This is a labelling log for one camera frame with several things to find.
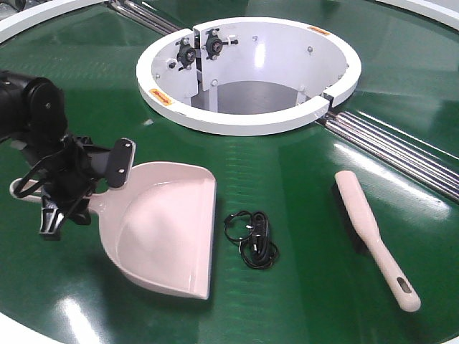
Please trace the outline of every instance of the circular opening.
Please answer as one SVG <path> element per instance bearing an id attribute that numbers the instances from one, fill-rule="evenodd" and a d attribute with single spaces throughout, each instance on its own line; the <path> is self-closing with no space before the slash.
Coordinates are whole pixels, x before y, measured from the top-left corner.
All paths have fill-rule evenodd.
<path id="1" fill-rule="evenodd" d="M 274 18 L 220 19 L 174 32 L 138 61 L 147 103 L 189 128 L 265 135 L 308 124 L 355 89 L 361 63 L 342 39 Z"/>

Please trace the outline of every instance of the green surface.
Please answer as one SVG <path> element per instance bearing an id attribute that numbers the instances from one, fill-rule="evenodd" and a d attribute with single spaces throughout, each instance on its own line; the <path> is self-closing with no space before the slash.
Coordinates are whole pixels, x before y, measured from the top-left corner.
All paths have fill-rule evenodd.
<path id="1" fill-rule="evenodd" d="M 153 5 L 189 27 L 228 16 L 276 16 L 336 33 L 364 68 L 341 109 L 372 115 L 448 152 L 429 148 L 459 169 L 452 157 L 459 155 L 457 32 L 362 0 Z M 12 200 L 7 191 L 27 166 L 3 144 L 0 311 L 64 343 L 419 344 L 459 334 L 459 205 L 315 123 L 233 138 L 168 121 L 144 103 L 135 78 L 138 57 L 159 37 L 93 6 L 1 45 L 0 67 L 44 75 L 63 88 L 72 132 L 107 146 L 129 137 L 137 142 L 136 163 L 192 163 L 215 175 L 210 299 L 159 295 L 126 280 L 103 251 L 95 217 L 90 226 L 67 223 L 60 242 L 42 241 L 38 205 Z M 149 118 L 153 124 L 144 125 Z M 330 191 L 341 169 L 360 178 L 384 241 L 422 299 L 419 312 L 401 311 L 372 258 L 353 251 Z M 281 252 L 272 269 L 246 268 L 225 239 L 222 220 L 240 209 L 270 217 Z M 75 310 L 92 330 L 75 324 Z"/>

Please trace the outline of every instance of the orange sticker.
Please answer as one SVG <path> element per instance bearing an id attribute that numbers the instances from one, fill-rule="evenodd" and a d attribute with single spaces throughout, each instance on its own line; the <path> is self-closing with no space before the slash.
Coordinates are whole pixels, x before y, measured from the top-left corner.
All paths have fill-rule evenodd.
<path id="1" fill-rule="evenodd" d="M 157 88 L 152 88 L 150 90 L 150 93 L 155 96 L 157 100 L 163 103 L 163 105 L 167 106 L 172 104 L 171 98 L 169 98 L 166 93 L 162 93 L 160 90 Z"/>
<path id="2" fill-rule="evenodd" d="M 324 34 L 325 36 L 328 36 L 330 34 L 330 32 L 325 31 L 324 29 L 321 29 L 320 27 L 309 27 L 308 29 L 318 32 L 319 34 Z"/>

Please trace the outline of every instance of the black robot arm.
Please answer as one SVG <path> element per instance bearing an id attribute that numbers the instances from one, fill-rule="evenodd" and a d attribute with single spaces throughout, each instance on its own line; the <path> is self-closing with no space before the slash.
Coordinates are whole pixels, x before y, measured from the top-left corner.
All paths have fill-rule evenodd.
<path id="1" fill-rule="evenodd" d="M 14 195 L 39 190 L 45 239 L 59 239 L 66 219 L 89 224 L 87 196 L 102 178 L 111 188 L 124 185 L 135 150 L 126 138 L 108 149 L 74 136 L 67 130 L 63 91 L 46 78 L 0 70 L 0 142 L 9 138 L 32 166 Z M 32 178 L 38 182 L 28 186 Z"/>

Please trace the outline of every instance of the black bristles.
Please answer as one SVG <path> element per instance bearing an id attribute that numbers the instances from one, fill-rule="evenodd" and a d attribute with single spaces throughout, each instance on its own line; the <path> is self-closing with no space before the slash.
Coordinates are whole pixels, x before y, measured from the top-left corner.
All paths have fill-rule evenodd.
<path id="1" fill-rule="evenodd" d="M 354 229 L 354 226 L 352 225 L 351 218 L 347 213 L 346 206 L 344 206 L 343 199 L 341 197 L 341 194 L 339 193 L 338 185 L 336 183 L 334 183 L 331 187 L 331 193 L 333 194 L 333 197 L 336 200 L 336 205 L 342 218 L 342 223 L 351 240 L 352 246 L 354 247 L 357 253 L 368 253 L 368 247 L 366 247 L 365 242 L 357 234 L 357 232 Z"/>

